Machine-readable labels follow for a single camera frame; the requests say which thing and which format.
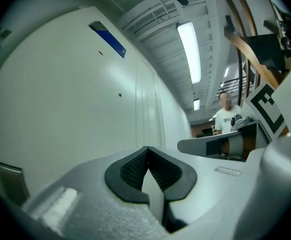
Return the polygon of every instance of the metal railing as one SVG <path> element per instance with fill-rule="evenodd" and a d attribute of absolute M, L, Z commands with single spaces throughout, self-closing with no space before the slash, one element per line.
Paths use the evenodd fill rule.
<path fill-rule="evenodd" d="M 252 82 L 249 83 L 249 87 L 252 88 L 254 85 Z M 239 92 L 240 87 L 240 81 L 239 78 L 235 78 L 232 80 L 224 81 L 223 86 L 219 88 L 219 90 L 216 92 L 215 98 L 219 97 L 219 94 L 222 92 L 227 92 L 228 94 Z M 242 77 L 242 90 L 247 89 L 247 77 Z"/>

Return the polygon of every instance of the fluorescent light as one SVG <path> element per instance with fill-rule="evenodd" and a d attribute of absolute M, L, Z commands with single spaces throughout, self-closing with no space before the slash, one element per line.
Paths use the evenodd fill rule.
<path fill-rule="evenodd" d="M 195 99 L 193 101 L 193 109 L 194 110 L 199 110 L 200 109 L 200 100 L 199 99 Z"/>
<path fill-rule="evenodd" d="M 190 69 L 192 84 L 201 82 L 201 61 L 195 26 L 192 22 L 177 25 L 187 63 Z"/>
<path fill-rule="evenodd" d="M 229 72 L 229 68 L 227 68 L 227 69 L 225 70 L 224 77 L 226 77 L 226 76 L 228 75 L 228 72 Z"/>

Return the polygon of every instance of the person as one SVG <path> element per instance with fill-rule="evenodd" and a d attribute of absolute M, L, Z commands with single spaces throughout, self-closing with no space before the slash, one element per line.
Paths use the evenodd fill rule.
<path fill-rule="evenodd" d="M 226 134 L 231 132 L 231 119 L 234 115 L 241 115 L 241 107 L 232 105 L 229 93 L 223 91 L 219 94 L 219 101 L 222 108 L 216 113 L 215 129 L 216 134 Z"/>

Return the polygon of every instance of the white t-shirt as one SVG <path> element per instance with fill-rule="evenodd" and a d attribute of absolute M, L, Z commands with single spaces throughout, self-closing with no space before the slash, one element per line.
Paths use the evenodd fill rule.
<path fill-rule="evenodd" d="M 226 111 L 221 108 L 215 117 L 215 129 L 222 131 L 223 134 L 231 132 L 231 119 L 235 114 L 241 115 L 241 107 L 234 105 L 231 110 Z"/>

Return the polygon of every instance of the ceiling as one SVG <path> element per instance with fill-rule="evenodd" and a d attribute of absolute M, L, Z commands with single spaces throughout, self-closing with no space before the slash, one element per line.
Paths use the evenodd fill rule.
<path fill-rule="evenodd" d="M 228 64 L 228 78 L 235 77 L 236 56 L 229 55 L 223 27 L 230 14 L 218 0 L 189 0 L 182 6 L 176 0 L 96 0 L 96 6 L 143 53 L 166 83 L 189 122 L 203 123 L 220 109 L 215 95 Z M 201 60 L 201 82 L 192 84 L 177 23 L 194 24 Z M 194 99 L 200 109 L 194 111 Z"/>

